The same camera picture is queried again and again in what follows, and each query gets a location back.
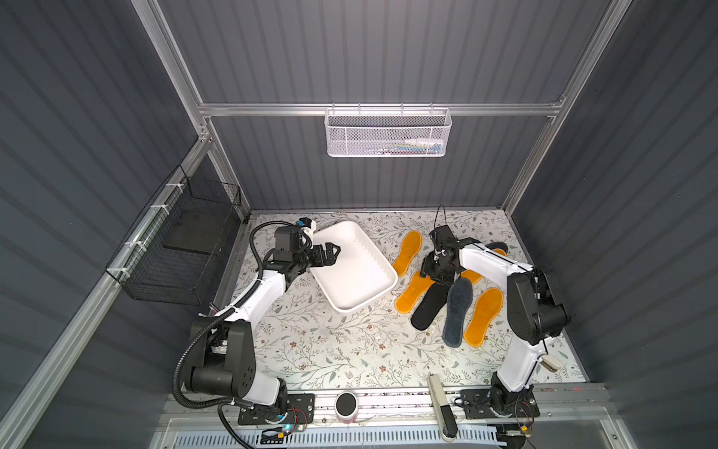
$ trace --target gray insole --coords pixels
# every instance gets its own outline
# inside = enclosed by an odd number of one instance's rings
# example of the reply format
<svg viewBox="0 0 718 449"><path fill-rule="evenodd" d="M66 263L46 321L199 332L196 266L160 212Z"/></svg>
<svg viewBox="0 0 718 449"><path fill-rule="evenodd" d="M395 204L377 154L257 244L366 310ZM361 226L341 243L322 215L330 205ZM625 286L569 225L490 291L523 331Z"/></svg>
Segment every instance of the gray insole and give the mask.
<svg viewBox="0 0 718 449"><path fill-rule="evenodd" d="M464 334L464 317L471 306L473 297L473 286L471 281L460 277L449 288L447 297L447 322L444 325L442 337L444 343L450 348L461 346Z"/></svg>

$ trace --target hanging mesh basket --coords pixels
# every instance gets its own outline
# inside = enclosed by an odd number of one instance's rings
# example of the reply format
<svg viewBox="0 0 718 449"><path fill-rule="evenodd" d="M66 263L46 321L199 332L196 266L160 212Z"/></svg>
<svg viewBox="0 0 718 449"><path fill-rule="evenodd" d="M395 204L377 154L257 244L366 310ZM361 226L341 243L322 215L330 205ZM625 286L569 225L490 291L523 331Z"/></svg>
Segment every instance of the hanging mesh basket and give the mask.
<svg viewBox="0 0 718 449"><path fill-rule="evenodd" d="M440 157L446 154L448 109L327 109L327 153L332 157Z"/></svg>

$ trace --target gray wall panel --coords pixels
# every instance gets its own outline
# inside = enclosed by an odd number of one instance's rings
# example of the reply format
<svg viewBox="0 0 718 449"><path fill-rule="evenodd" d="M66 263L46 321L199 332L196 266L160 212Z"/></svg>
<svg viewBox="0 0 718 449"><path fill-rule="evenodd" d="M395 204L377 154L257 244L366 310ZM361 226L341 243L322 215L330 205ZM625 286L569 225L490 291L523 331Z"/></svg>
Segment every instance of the gray wall panel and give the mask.
<svg viewBox="0 0 718 449"><path fill-rule="evenodd" d="M444 157L341 158L320 117L213 119L253 209L499 206L543 117L457 117Z"/></svg>
<svg viewBox="0 0 718 449"><path fill-rule="evenodd" d="M0 29L3 415L197 136L129 3L3 1ZM151 437L191 315L118 304L26 447Z"/></svg>
<svg viewBox="0 0 718 449"><path fill-rule="evenodd" d="M635 0L513 218L644 448L713 445L718 4Z"/></svg>
<svg viewBox="0 0 718 449"><path fill-rule="evenodd" d="M607 3L160 1L212 103L554 101Z"/></svg>

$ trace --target black foam pad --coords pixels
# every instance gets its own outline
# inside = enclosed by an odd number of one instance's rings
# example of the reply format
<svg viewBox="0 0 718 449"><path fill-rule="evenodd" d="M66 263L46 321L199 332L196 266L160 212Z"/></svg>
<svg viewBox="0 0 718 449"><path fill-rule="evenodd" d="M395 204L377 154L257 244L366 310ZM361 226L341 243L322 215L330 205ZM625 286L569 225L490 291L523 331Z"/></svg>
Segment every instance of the black foam pad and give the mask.
<svg viewBox="0 0 718 449"><path fill-rule="evenodd" d="M446 285L432 284L411 316L411 325L417 330L426 330L446 305L448 296L449 288Z"/></svg>

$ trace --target black wire basket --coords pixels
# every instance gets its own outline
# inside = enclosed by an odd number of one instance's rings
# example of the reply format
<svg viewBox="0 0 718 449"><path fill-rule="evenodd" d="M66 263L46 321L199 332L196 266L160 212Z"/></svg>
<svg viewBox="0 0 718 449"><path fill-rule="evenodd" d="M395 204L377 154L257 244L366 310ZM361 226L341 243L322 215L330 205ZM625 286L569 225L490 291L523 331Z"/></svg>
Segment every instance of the black wire basket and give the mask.
<svg viewBox="0 0 718 449"><path fill-rule="evenodd" d="M142 301L209 305L217 294L239 232L237 185L185 177L145 232L131 245L123 267L106 271L127 294Z"/></svg>

